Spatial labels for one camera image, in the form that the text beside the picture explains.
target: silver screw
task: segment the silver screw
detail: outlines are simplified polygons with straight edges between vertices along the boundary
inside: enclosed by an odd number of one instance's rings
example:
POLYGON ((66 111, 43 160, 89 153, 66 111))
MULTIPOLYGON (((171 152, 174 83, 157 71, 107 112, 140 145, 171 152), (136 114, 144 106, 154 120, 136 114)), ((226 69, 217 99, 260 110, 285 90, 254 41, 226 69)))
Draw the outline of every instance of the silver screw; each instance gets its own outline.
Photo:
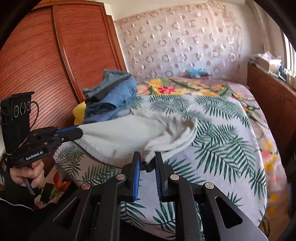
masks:
POLYGON ((123 179, 125 179, 125 175, 123 175, 123 174, 118 174, 117 176, 116 176, 116 179, 117 180, 123 180, 123 179))
POLYGON ((172 180, 179 180, 179 176, 177 174, 173 174, 170 176, 172 180))
POLYGON ((89 189, 90 187, 91 187, 91 185, 90 185, 89 183, 84 183, 84 184, 81 185, 81 188, 82 188, 83 190, 87 190, 87 189, 89 189))
POLYGON ((214 184, 212 184, 212 183, 206 183, 206 184, 205 184, 205 187, 206 187, 207 189, 213 189, 213 188, 214 188, 214 184))

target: yellow cloth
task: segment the yellow cloth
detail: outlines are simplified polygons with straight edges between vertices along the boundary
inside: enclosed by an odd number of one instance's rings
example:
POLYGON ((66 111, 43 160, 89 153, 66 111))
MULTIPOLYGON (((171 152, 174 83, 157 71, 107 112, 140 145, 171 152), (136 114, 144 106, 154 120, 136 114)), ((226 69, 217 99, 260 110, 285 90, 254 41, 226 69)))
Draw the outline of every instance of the yellow cloth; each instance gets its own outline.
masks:
POLYGON ((74 125, 81 125, 84 120, 84 113, 85 113, 86 104, 83 101, 78 106, 73 109, 73 115, 75 117, 74 125))

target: human hand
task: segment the human hand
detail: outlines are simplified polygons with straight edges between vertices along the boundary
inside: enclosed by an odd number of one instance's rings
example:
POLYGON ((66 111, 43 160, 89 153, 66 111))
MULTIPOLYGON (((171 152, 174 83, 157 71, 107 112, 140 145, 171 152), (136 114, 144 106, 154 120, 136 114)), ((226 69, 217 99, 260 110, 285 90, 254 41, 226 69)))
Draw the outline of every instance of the human hand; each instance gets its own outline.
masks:
POLYGON ((18 185, 26 187, 23 177, 33 179, 31 186, 32 188, 41 187, 44 181, 44 163, 41 160, 32 163, 32 169, 29 167, 22 167, 17 169, 15 167, 11 168, 10 176, 11 179, 18 185))

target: camera lens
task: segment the camera lens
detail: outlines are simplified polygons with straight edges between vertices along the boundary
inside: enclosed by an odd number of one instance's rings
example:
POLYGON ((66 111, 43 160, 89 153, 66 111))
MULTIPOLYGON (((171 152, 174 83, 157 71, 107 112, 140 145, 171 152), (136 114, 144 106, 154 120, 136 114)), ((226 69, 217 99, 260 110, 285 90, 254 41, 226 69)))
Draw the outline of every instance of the camera lens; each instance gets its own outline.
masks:
POLYGON ((26 112, 26 103, 23 102, 20 105, 20 114, 23 115, 26 112))
POLYGON ((28 102, 27 102, 27 111, 29 111, 29 110, 30 110, 30 107, 31 107, 31 102, 30 102, 30 101, 28 101, 28 102))
POLYGON ((13 111, 13 114, 14 114, 15 117, 18 117, 18 113, 19 113, 19 107, 16 105, 15 109, 13 111))

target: wardrobe door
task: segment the wardrobe door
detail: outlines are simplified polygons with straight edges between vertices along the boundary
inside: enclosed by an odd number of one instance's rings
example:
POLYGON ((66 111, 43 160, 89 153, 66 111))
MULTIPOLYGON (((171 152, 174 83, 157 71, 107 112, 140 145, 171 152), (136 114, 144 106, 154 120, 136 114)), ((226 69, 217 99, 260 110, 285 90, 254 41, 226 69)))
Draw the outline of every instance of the wardrobe door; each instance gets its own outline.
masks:
MULTIPOLYGON (((73 125, 77 105, 57 44, 52 8, 27 14, 0 51, 0 100, 15 93, 35 91, 39 104, 35 128, 73 125)), ((32 104, 30 122, 37 114, 32 104)))
POLYGON ((104 5, 60 4, 53 11, 66 68, 83 101, 82 89, 98 85, 104 69, 120 69, 104 5))

